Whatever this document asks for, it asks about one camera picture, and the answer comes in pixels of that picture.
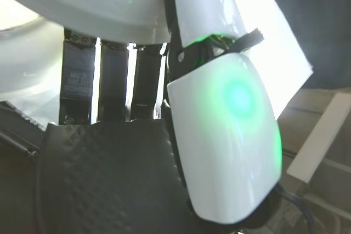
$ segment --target white plastic segment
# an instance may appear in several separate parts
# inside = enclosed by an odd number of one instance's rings
[[[234,0],[175,0],[183,47],[212,34],[241,37],[246,33]]]
[[[308,183],[351,110],[351,95],[337,93],[308,136],[287,173]]]
[[[227,54],[167,88],[196,214],[221,224],[246,218],[281,175],[280,133],[257,71]]]

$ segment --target textured rubber pad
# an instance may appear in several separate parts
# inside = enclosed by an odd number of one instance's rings
[[[36,185],[41,233],[234,230],[199,219],[188,200],[162,120],[48,126]]]

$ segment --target black fabric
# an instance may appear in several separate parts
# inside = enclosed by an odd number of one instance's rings
[[[232,233],[187,205],[162,120],[49,125],[38,164],[41,233]]]

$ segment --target cable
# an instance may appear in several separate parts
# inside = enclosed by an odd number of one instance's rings
[[[302,199],[286,191],[280,184],[277,184],[274,187],[274,191],[282,198],[293,203],[302,212],[307,220],[309,234],[316,234],[316,226],[313,215]]]

